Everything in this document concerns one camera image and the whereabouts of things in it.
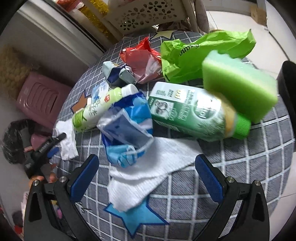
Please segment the person's left hand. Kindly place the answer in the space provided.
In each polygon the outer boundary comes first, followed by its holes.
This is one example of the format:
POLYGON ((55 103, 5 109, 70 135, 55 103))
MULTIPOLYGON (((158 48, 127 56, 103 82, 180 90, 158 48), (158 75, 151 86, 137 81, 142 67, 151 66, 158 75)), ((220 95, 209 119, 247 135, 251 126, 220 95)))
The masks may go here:
MULTIPOLYGON (((33 176, 32 178, 30 178, 29 180, 29 187, 31 187, 32 183, 35 181, 35 180, 39 180, 40 182, 41 181, 44 181, 45 180, 45 177, 44 176, 33 176)), ((47 180, 48 183, 54 183, 58 180, 58 178, 56 177, 56 174, 54 172, 51 172, 50 175, 49 175, 49 179, 47 180)))

